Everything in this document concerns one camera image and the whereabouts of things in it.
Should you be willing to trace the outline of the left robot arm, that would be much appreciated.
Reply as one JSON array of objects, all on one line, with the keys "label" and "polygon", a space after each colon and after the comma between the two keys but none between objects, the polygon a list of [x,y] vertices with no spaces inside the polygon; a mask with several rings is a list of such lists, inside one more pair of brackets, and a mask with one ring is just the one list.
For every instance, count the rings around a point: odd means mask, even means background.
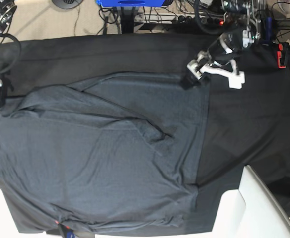
[{"label": "left robot arm", "polygon": [[186,75],[180,85],[187,90],[203,85],[212,75],[228,80],[231,89],[241,89],[245,73],[240,70],[237,58],[257,44],[263,34],[261,16],[265,12],[263,0],[222,0],[223,11],[218,26],[206,26],[200,17],[200,1],[194,2],[195,20],[206,34],[217,38],[200,50],[186,65]]}]

